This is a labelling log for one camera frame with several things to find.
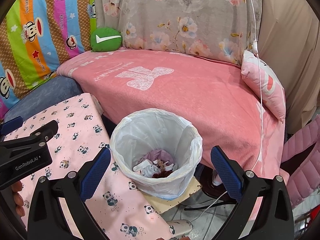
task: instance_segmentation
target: pink quilted chair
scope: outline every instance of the pink quilted chair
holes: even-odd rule
[[[296,132],[285,144],[281,166],[290,175],[287,189],[292,208],[320,184],[320,115]]]

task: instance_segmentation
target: white plastic trash bag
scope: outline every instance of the white plastic trash bag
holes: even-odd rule
[[[191,122],[150,108],[134,112],[117,125],[110,139],[114,160],[137,187],[156,197],[174,199],[186,190],[202,157],[202,138]],[[152,150],[170,153],[178,169],[167,178],[146,178],[132,171]]]

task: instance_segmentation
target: white check mark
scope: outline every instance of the white check mark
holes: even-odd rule
[[[96,35],[97,43],[100,43],[100,42],[103,42],[103,41],[107,41],[107,40],[111,40],[111,39],[115,39],[115,38],[121,38],[121,36],[120,35],[116,35],[116,36],[109,36],[109,37],[100,38],[98,35]]]

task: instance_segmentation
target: blue stripe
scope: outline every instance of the blue stripe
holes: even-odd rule
[[[4,69],[2,66],[2,63],[0,61],[0,77],[5,77],[5,73],[4,73]],[[10,88],[10,95],[8,99],[5,99],[4,97],[2,97],[2,101],[4,102],[5,106],[10,109],[11,107],[13,107],[16,103],[18,103],[20,101],[20,99],[18,99],[16,97],[16,95],[14,94],[13,90]]]
[[[47,17],[47,4],[45,0],[33,0],[33,5],[33,17],[35,19],[37,17],[40,17],[43,22],[43,36],[41,38],[38,38],[38,41],[44,60],[51,71],[56,71],[57,68],[60,66],[60,62],[57,50],[51,39]]]
[[[66,1],[66,15],[67,15],[67,25],[68,25],[68,37],[70,37],[70,35],[73,35],[76,37],[79,53],[83,53],[84,47],[81,43],[77,0],[65,0],[65,1]]]

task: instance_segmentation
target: panda print tablecloth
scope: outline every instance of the panda print tablecloth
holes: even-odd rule
[[[5,140],[29,136],[51,120],[56,120],[59,126],[58,133],[48,142],[52,164],[21,181],[23,190],[20,194],[24,199],[26,213],[22,220],[26,226],[33,191],[39,177],[59,179],[69,171],[78,171],[102,147],[108,147],[109,143],[95,100],[89,93],[75,96],[36,114]],[[72,233],[81,238],[64,199],[60,202]],[[156,240],[160,237],[172,237],[169,225],[150,206],[136,185],[121,173],[112,158],[93,197],[85,204],[111,240]]]

